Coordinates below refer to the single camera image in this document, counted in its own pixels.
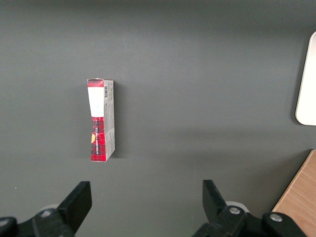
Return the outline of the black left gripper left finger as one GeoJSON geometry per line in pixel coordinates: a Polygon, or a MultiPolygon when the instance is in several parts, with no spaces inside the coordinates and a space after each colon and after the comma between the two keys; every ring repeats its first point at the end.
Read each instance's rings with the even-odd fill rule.
{"type": "Polygon", "coordinates": [[[39,211],[17,223],[15,217],[0,218],[2,237],[74,237],[92,207],[91,185],[81,181],[56,207],[39,211]]]}

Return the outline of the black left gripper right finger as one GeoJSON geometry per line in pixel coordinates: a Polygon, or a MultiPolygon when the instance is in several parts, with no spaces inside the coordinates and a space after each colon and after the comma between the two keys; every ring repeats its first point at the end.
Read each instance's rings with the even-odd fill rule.
{"type": "Polygon", "coordinates": [[[195,237],[305,237],[289,216],[268,212],[259,219],[237,205],[228,205],[212,180],[203,180],[202,204],[208,222],[195,237]]]}

